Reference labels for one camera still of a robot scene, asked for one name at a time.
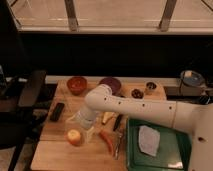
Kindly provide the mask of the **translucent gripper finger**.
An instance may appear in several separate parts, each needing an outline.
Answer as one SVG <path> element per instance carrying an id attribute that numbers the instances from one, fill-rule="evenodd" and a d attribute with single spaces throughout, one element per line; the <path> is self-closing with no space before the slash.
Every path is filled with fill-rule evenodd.
<path id="1" fill-rule="evenodd" d="M 76 128 L 77 128 L 76 116 L 73 115 L 65 121 L 65 129 L 70 130 Z"/>
<path id="2" fill-rule="evenodd" d="M 89 143 L 91 141 L 94 132 L 95 132 L 95 128 L 93 126 L 89 130 L 86 131 L 86 135 L 85 135 L 86 143 Z"/>

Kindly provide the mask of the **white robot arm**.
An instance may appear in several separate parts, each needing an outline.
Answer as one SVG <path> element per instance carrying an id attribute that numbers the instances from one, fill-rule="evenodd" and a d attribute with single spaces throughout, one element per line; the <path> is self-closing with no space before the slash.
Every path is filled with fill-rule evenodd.
<path id="1" fill-rule="evenodd" d="M 198 105 L 180 101 L 121 98 L 101 84 L 84 98 L 83 106 L 67 120 L 86 133 L 99 111 L 117 112 L 193 136 L 188 171 L 213 171 L 213 103 Z"/>

